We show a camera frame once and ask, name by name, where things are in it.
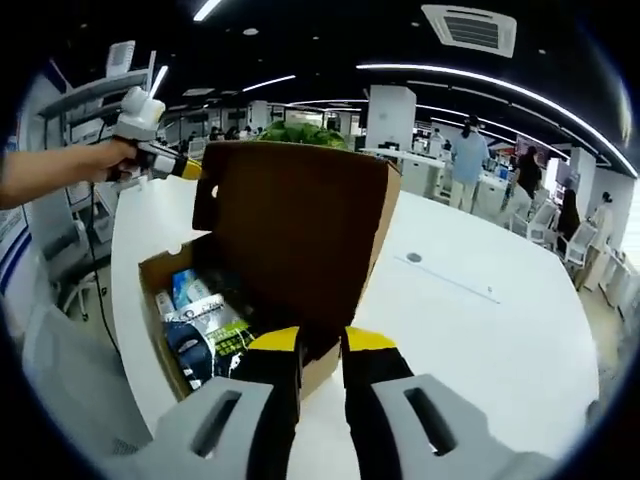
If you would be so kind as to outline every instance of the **box flap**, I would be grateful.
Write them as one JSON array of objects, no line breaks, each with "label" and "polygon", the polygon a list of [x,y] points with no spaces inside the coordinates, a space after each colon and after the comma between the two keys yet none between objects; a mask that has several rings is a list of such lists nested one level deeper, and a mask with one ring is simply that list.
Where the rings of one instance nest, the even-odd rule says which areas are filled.
[{"label": "box flap", "polygon": [[367,155],[258,141],[210,144],[203,171],[193,228],[214,235],[195,242],[194,262],[223,258],[284,324],[329,336],[349,325],[399,174]]}]

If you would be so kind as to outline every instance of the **open cardboard box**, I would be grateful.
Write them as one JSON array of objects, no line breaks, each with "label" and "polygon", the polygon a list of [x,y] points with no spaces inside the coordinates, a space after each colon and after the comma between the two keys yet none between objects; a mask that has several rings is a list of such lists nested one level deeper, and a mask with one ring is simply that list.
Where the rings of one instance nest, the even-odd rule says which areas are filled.
[{"label": "open cardboard box", "polygon": [[190,389],[162,331],[154,297],[186,268],[224,267],[242,279],[269,328],[301,326],[300,398],[334,372],[384,242],[400,174],[368,155],[272,142],[209,144],[193,228],[211,232],[140,264],[149,325],[178,398]]}]

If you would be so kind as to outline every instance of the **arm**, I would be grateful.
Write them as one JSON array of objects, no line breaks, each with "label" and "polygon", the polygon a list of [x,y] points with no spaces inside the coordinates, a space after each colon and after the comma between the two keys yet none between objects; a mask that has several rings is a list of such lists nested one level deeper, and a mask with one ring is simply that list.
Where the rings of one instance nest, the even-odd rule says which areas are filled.
[{"label": "arm", "polygon": [[104,181],[108,169],[135,158],[131,145],[117,140],[43,152],[12,152],[4,158],[0,177],[0,209],[14,208],[59,188]]}]

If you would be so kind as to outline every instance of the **green plant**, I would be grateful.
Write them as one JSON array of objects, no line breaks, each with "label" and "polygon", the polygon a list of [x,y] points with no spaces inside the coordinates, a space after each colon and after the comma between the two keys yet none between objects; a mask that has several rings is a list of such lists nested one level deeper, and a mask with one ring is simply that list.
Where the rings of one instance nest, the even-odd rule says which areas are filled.
[{"label": "green plant", "polygon": [[285,123],[282,120],[268,126],[258,140],[347,148],[344,138],[338,132],[316,127],[310,123]]}]

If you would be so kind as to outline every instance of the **ceiling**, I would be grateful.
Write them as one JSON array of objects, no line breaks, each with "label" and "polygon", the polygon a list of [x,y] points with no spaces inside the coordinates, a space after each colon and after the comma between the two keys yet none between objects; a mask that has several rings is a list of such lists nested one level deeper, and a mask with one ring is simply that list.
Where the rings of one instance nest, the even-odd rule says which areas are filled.
[{"label": "ceiling", "polygon": [[[637,71],[632,70],[633,59],[622,53],[626,46],[622,32],[629,31],[625,22],[628,28],[633,26],[632,20],[616,16],[612,2],[430,2],[514,17],[518,23],[513,58],[442,45],[421,11],[427,2],[222,0],[205,21],[194,23],[203,3],[112,0],[105,10],[99,2],[76,0],[70,4],[66,42],[53,57],[77,86],[104,76],[109,45],[135,39],[135,66],[144,67],[151,50],[156,50],[156,65],[169,67],[157,93],[168,106],[364,99],[363,90],[371,84],[408,85],[419,104],[475,113],[550,144],[587,144],[602,155],[600,162],[628,174],[629,169],[592,132],[521,93],[443,73],[355,68],[369,63],[451,67],[524,87],[560,104],[604,135],[640,171],[640,141],[630,113],[640,78],[633,73]],[[248,28],[258,34],[244,35]],[[296,78],[242,92],[287,75]],[[438,86],[407,84],[416,81]],[[182,96],[189,88],[201,87],[215,90],[205,97]],[[418,119],[428,120],[430,115],[452,121],[462,118],[418,109]],[[487,130],[515,139],[514,133],[499,127],[487,125]]]}]

